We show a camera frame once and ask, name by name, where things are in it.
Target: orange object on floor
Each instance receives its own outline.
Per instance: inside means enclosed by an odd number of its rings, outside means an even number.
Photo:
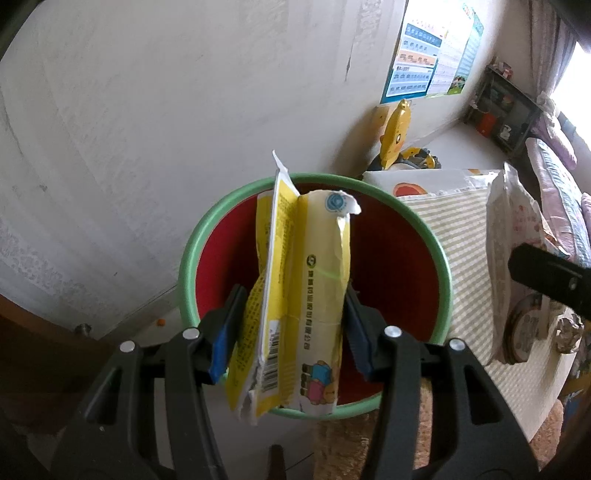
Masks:
[[[496,117],[492,113],[485,113],[482,115],[482,120],[476,126],[476,129],[481,135],[486,138],[491,136],[492,128],[495,126]]]

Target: cartoon illustration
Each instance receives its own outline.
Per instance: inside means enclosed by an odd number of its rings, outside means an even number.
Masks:
[[[301,366],[300,394],[307,397],[312,405],[333,403],[335,396],[335,378],[331,367],[318,360],[314,365]]]

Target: wall poster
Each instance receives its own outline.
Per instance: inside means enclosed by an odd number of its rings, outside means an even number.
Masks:
[[[381,103],[461,93],[483,29],[462,0],[408,0]]]

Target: curtain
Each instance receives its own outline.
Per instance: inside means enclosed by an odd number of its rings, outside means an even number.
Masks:
[[[551,94],[573,56],[576,35],[547,0],[530,0],[530,33],[535,94]]]

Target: checkered tablecloth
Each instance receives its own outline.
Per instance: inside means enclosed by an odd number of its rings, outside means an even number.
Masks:
[[[559,355],[552,335],[537,340],[524,364],[491,361],[492,290],[486,263],[488,189],[400,197],[441,242],[452,271],[453,318],[449,337],[466,341],[505,397],[526,437],[531,439],[548,415],[574,360]]]

